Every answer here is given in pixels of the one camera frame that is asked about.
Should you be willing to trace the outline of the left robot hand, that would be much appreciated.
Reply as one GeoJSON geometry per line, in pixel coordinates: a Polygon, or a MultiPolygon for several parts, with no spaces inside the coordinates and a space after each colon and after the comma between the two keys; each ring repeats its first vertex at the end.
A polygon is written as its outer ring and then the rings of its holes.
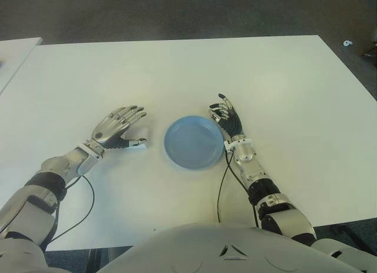
{"type": "Polygon", "coordinates": [[[145,138],[126,139],[125,135],[133,124],[146,115],[144,107],[137,105],[117,108],[94,128],[91,139],[85,145],[102,153],[104,149],[123,149],[145,144],[145,138]]]}

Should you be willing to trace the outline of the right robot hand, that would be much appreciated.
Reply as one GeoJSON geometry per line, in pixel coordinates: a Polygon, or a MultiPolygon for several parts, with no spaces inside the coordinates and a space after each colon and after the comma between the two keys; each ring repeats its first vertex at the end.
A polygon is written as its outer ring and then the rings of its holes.
{"type": "Polygon", "coordinates": [[[210,118],[218,124],[228,138],[243,137],[242,122],[233,104],[223,94],[218,94],[221,102],[209,106],[210,118]]]}

